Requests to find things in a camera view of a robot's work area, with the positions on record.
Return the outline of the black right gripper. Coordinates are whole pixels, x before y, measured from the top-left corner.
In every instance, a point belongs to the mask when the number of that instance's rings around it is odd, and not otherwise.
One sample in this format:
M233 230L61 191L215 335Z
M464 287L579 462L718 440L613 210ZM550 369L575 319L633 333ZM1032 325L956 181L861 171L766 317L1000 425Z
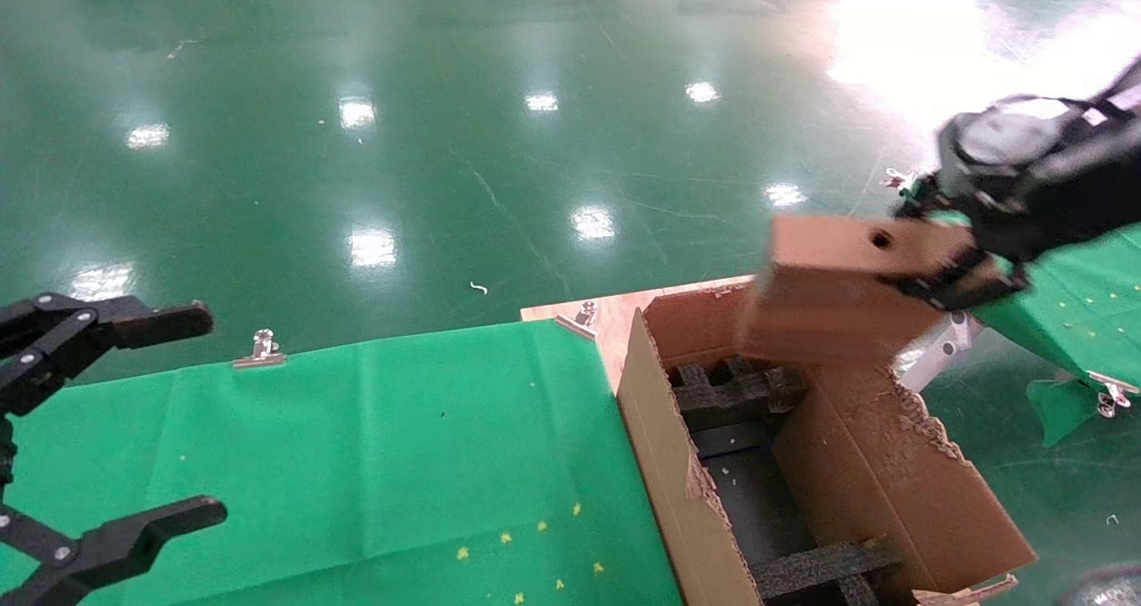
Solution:
M1085 99L1015 94L937 135L937 173L905 176L896 218L969 224L973 243L901 294L965 312L1030 286L1023 262L1140 220L1138 60Z

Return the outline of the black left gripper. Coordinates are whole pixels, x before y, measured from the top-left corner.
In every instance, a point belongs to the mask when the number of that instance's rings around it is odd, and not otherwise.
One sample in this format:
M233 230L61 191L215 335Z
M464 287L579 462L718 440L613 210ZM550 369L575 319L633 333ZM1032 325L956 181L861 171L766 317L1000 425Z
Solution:
M113 349L138 349L211 333L200 301L152 308L133 296L83 301L56 292L21 299L1 310L1 410L25 417ZM13 423L0 420L0 488L13 483L17 446ZM215 528L228 510L216 496L189 496L65 536L3 504L3 546L37 559L5 605L78 605L89 593L139 577L171 538Z

